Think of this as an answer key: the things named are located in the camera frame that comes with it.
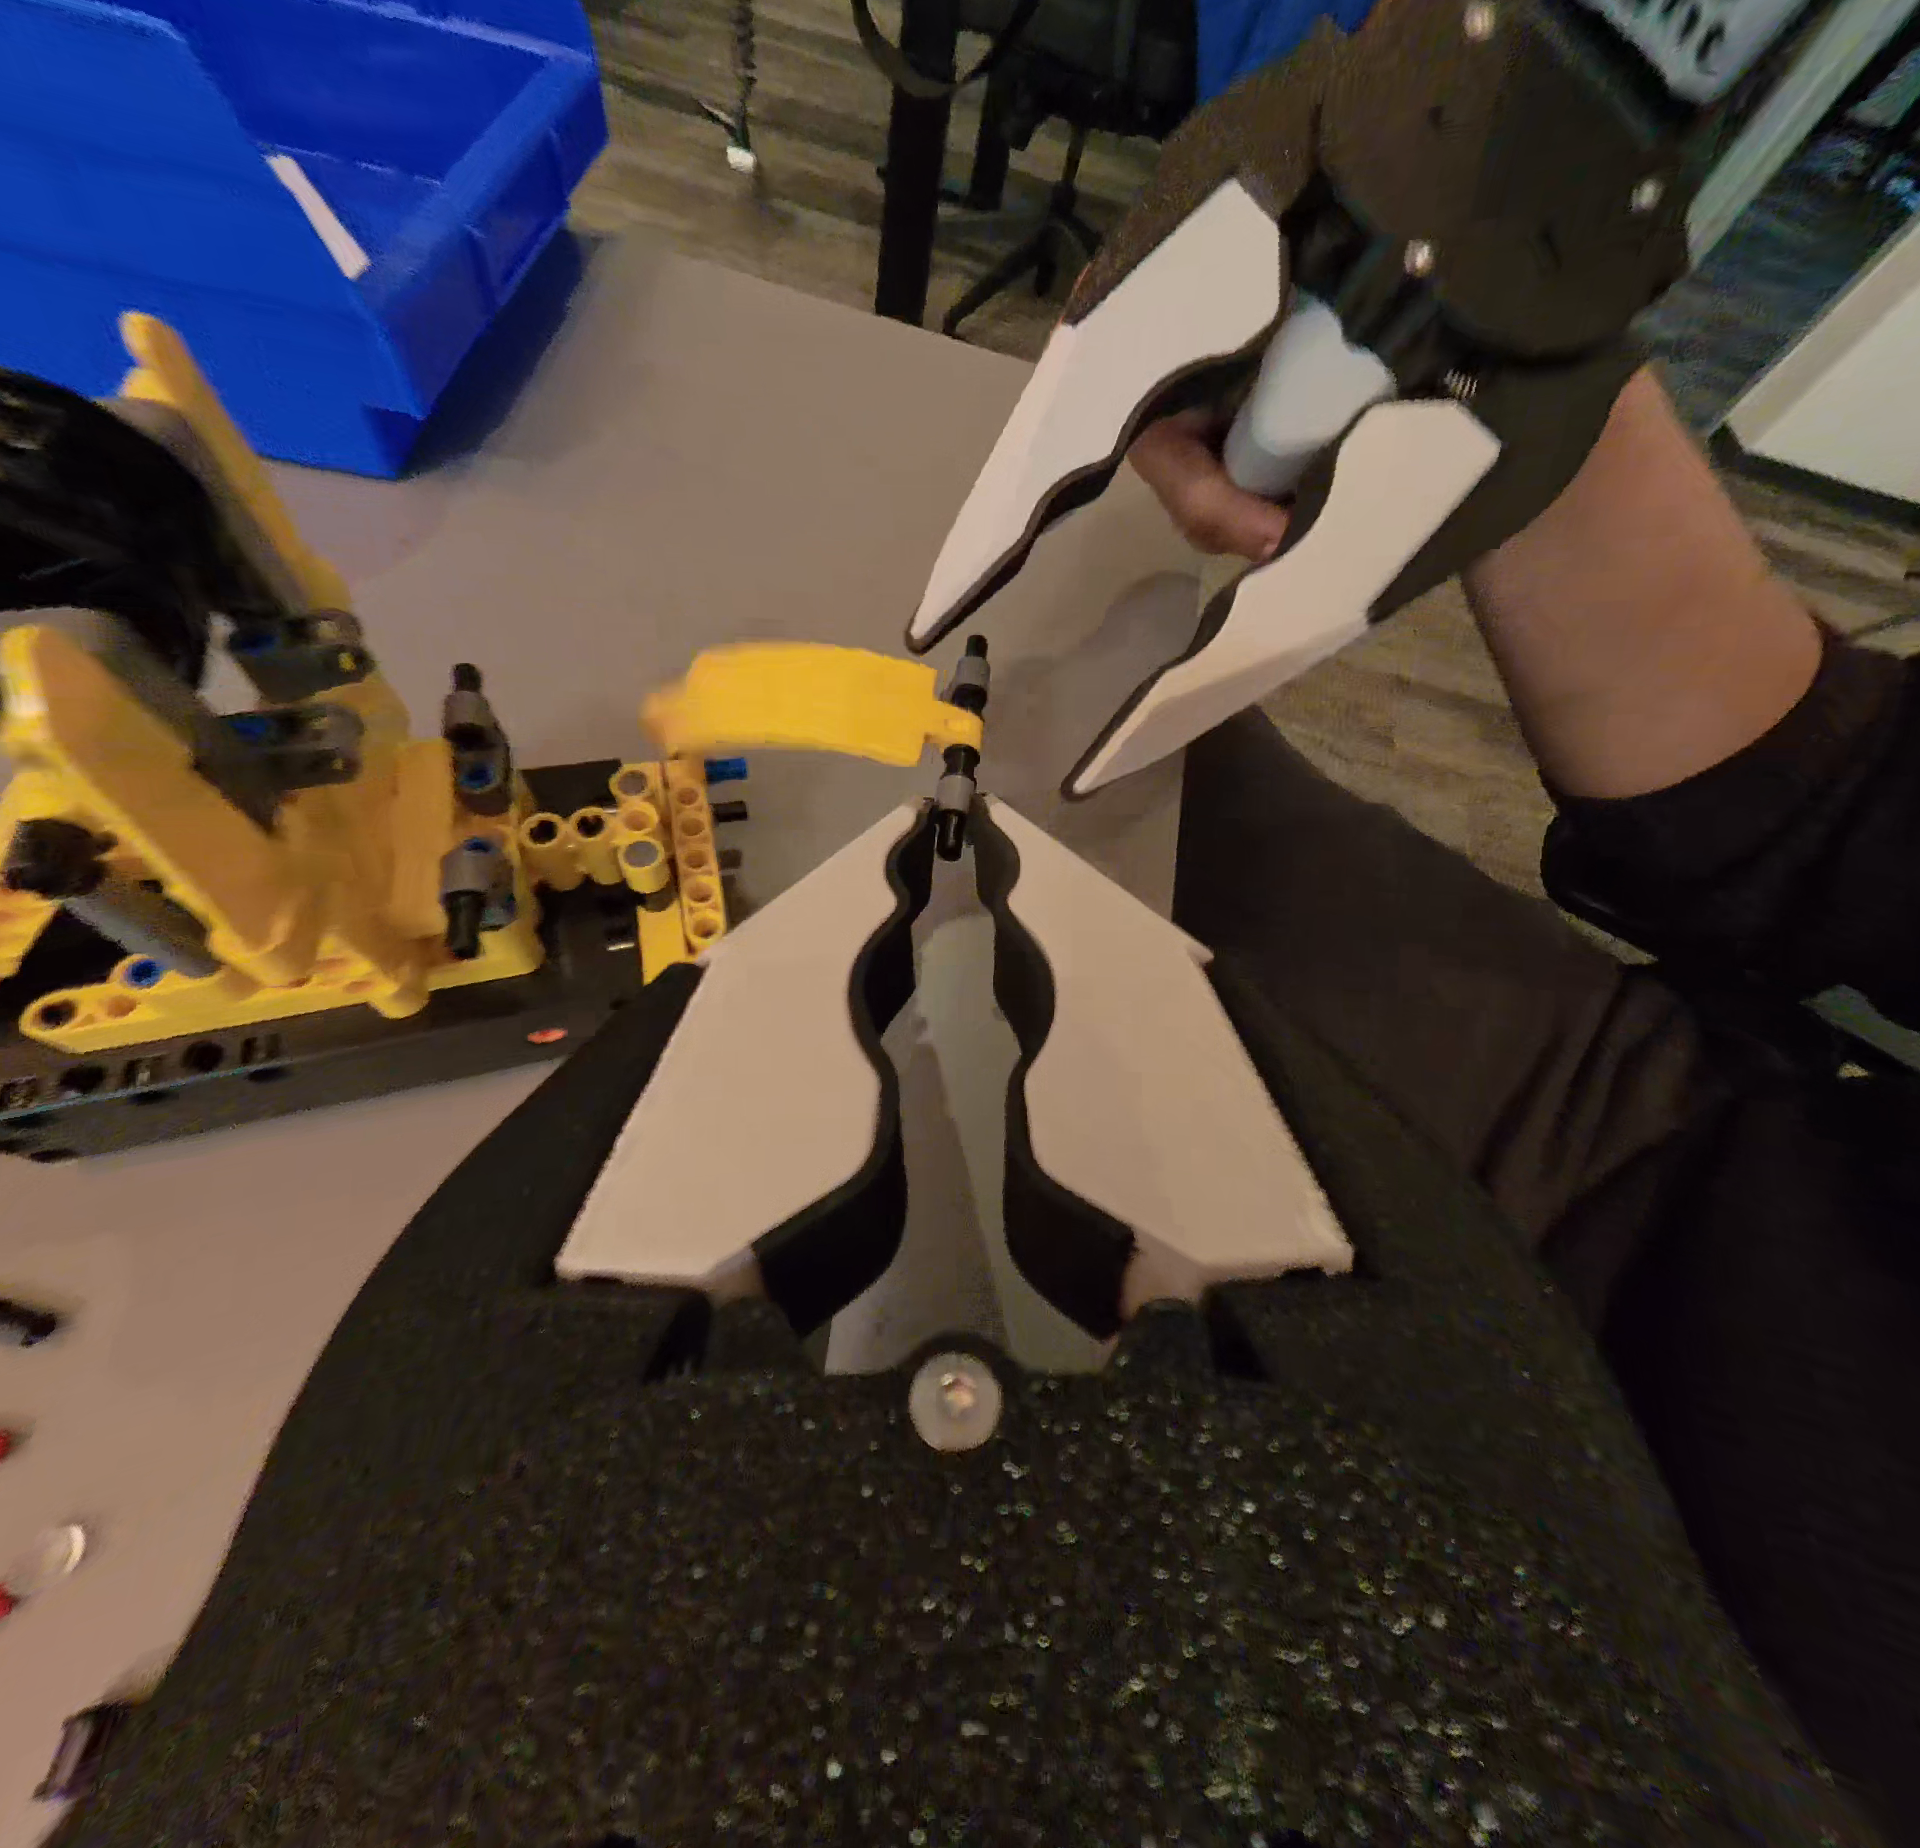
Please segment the blue plastic storage bin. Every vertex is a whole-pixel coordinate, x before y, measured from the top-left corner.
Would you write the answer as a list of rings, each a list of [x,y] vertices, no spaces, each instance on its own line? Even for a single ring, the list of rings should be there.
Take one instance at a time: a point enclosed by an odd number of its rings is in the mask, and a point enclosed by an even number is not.
[[[4,0],[2,358],[187,341],[252,444],[397,475],[607,143],[584,0]]]

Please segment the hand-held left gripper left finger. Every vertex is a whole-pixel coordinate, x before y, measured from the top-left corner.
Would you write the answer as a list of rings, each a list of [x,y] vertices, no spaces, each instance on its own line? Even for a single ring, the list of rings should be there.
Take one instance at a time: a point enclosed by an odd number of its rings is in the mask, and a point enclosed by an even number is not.
[[[907,1223],[900,1079],[884,1037],[915,996],[926,803],[903,803],[715,950],[555,1272],[757,1297],[829,1326]]]

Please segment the person's right hand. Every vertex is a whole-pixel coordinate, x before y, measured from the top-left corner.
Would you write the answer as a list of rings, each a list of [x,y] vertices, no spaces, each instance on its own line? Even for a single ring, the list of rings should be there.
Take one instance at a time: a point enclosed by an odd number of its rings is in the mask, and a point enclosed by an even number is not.
[[[1282,550],[1290,512],[1235,485],[1225,452],[1230,423],[1219,405],[1153,420],[1132,442],[1128,464],[1203,555],[1263,564]]]

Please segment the person's legs in black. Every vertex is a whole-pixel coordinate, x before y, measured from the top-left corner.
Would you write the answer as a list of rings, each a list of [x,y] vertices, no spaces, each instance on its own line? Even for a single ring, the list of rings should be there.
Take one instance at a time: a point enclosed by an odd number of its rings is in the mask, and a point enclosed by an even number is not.
[[[1764,1068],[1263,716],[1187,757],[1175,902],[1546,1260],[1742,1641],[1916,1843],[1916,1079]]]

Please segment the yellow black toy brick model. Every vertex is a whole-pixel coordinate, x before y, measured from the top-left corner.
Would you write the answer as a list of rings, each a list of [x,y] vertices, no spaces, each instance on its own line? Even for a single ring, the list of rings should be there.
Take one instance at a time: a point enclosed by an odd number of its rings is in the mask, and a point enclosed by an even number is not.
[[[2,384],[2,1153],[64,1165],[555,1058],[730,933],[745,760],[418,731],[152,316]]]

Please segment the standing desk with black legs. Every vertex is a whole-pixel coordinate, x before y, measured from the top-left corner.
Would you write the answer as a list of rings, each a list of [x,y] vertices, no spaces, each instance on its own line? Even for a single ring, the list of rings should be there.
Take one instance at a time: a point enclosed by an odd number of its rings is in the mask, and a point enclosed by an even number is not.
[[[955,77],[962,0],[900,0],[898,46],[910,64]],[[875,314],[919,328],[947,164],[949,100],[895,90],[877,245]]]

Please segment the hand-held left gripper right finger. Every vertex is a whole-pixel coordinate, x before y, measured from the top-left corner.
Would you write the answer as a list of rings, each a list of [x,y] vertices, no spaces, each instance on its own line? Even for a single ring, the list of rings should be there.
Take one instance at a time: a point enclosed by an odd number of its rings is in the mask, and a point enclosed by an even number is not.
[[[1214,952],[1009,803],[974,815],[1006,1093],[1006,1247],[1087,1336],[1354,1246],[1214,985]]]

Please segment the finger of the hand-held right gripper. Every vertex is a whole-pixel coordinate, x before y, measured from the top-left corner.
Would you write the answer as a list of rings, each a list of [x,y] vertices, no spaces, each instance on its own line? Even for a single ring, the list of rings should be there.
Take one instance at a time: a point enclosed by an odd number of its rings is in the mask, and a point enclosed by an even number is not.
[[[1059,323],[991,447],[907,623],[929,652],[1100,498],[1149,412],[1261,356],[1284,316],[1284,229],[1229,177],[1100,300]]]
[[[1500,440],[1455,402],[1366,409],[1314,470],[1325,487],[1288,547],[1210,602],[1185,657],[1123,703],[1064,794],[1084,800],[1149,769],[1357,642],[1499,458]]]

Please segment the yellow curved toy panel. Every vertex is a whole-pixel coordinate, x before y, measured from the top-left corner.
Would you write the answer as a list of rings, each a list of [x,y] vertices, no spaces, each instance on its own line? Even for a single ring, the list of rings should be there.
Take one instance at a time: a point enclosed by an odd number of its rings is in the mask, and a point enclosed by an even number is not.
[[[934,854],[958,861],[970,845],[991,644],[971,634],[952,672],[871,649],[813,642],[740,642],[701,652],[682,679],[639,707],[665,757],[750,751],[828,753],[912,768],[926,751],[944,768],[931,800]]]

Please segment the black office chair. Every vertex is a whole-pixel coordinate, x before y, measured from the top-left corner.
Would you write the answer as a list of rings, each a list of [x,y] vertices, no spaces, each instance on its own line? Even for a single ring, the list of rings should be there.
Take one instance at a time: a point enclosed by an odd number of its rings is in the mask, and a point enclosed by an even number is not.
[[[1066,126],[1066,164],[1033,229],[949,305],[942,330],[952,339],[1023,280],[1052,298],[1070,258],[1100,246],[1081,207],[1089,139],[1165,142],[1199,88],[1196,0],[962,0],[958,25],[996,53],[962,204],[996,211],[1012,157],[1051,123]]]

